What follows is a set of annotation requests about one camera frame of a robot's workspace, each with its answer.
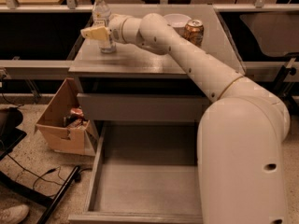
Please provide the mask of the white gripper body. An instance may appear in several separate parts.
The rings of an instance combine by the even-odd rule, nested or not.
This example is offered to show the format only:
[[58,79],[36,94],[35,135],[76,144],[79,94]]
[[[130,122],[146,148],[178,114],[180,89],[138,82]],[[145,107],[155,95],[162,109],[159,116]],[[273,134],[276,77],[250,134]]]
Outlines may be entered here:
[[124,15],[112,14],[109,18],[108,28],[115,42],[124,43],[124,39],[122,37],[122,26],[124,21]]

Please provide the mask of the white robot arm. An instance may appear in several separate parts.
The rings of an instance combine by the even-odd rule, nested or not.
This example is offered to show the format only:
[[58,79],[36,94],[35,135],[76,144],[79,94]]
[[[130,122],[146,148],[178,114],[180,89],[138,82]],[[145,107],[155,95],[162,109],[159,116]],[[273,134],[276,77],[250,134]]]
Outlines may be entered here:
[[168,54],[211,101],[197,134],[204,224],[287,224],[281,144],[290,115],[275,94],[181,37],[156,13],[114,14],[88,39]]

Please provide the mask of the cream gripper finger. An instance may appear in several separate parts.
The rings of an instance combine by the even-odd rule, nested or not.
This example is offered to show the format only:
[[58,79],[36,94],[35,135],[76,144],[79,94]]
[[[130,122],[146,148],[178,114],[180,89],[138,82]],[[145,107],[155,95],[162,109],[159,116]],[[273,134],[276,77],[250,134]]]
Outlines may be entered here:
[[109,30],[105,26],[93,26],[82,29],[81,35],[86,39],[93,39],[99,41],[109,40]]

